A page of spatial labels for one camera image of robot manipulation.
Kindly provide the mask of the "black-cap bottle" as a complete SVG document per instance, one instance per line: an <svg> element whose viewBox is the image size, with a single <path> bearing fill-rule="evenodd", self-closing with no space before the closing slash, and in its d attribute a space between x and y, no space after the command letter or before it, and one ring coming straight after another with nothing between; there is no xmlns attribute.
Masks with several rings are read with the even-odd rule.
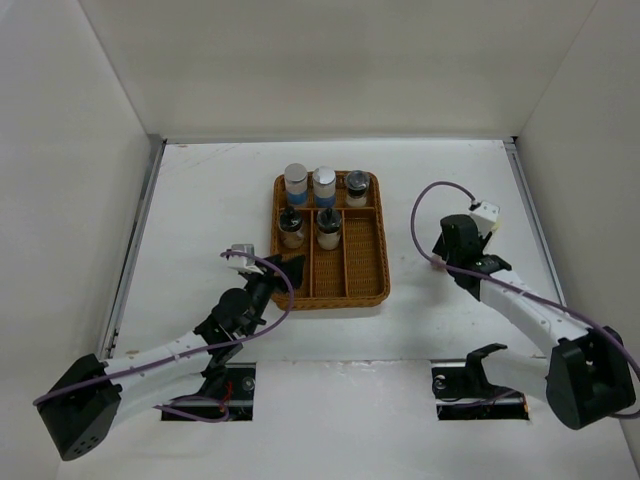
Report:
<svg viewBox="0 0 640 480"><path fill-rule="evenodd" d="M320 210L316 215L316 238L324 250L337 248L341 238L342 216L334 208Z"/></svg>
<svg viewBox="0 0 640 480"><path fill-rule="evenodd" d="M279 238L288 249L297 249L304 243L304 219L292 206L286 207L278 220Z"/></svg>

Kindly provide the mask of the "silver-lid jar blue label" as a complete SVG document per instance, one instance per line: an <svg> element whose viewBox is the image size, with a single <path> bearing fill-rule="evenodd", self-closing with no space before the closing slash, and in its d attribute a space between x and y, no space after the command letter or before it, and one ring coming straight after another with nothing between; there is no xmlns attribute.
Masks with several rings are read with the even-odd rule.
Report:
<svg viewBox="0 0 640 480"><path fill-rule="evenodd" d="M292 207L306 207L308 202L308 172L300 163L289 164L284 170L287 203Z"/></svg>
<svg viewBox="0 0 640 480"><path fill-rule="evenodd" d="M336 173L320 166L312 175L314 204L318 208L332 208L336 204Z"/></svg>

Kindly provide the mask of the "dark-lid spice grinder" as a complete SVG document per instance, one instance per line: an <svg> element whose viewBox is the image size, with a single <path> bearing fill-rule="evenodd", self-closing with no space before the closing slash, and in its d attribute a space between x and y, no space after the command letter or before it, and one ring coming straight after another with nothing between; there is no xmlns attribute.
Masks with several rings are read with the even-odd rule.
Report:
<svg viewBox="0 0 640 480"><path fill-rule="evenodd" d="M362 170L350 171L345 177L346 204L360 208L367 204L370 176Z"/></svg>

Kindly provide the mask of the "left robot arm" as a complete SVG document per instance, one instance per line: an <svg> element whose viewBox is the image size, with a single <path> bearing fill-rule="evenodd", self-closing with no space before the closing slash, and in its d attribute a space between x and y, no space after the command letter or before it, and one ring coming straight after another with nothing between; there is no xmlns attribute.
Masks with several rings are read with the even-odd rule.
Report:
<svg viewBox="0 0 640 480"><path fill-rule="evenodd" d="M292 297L302 286L305 256L259 258L240 247L222 255L245 284L225 291L193 330L121 358L84 355L34 400L62 460L88 454L113 427L147 409L173 413L181 401L216 397L227 362L246 342L274 330L263 313L274 293Z"/></svg>

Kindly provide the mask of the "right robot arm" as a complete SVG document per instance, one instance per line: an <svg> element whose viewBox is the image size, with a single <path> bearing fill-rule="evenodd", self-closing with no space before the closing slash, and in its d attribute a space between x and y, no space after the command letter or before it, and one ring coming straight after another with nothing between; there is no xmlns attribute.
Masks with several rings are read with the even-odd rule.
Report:
<svg viewBox="0 0 640 480"><path fill-rule="evenodd" d="M485 253L488 239L473 216L446 216L440 228L433 252L455 284L506 318L544 360L536 365L497 346L464 370L471 393L483 396L498 385L512 387L544 400L572 430L614 417L635 403L629 355L614 330L572 317L529 290L508 262Z"/></svg>

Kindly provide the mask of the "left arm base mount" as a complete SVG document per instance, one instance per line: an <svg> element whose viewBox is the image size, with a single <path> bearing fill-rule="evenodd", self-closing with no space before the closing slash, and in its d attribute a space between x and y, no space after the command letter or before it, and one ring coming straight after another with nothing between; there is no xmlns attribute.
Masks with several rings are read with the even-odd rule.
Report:
<svg viewBox="0 0 640 480"><path fill-rule="evenodd" d="M172 400L160 410L163 422L247 422L253 420L257 365L227 364L200 390Z"/></svg>

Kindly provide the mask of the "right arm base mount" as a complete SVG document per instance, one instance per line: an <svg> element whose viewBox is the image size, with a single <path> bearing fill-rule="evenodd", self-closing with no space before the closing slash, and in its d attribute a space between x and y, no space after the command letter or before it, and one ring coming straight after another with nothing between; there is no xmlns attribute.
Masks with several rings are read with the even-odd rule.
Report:
<svg viewBox="0 0 640 480"><path fill-rule="evenodd" d="M440 421L529 420L526 397L505 386L491 384L482 361L506 350L499 343L470 352L464 359L431 363L432 393Z"/></svg>

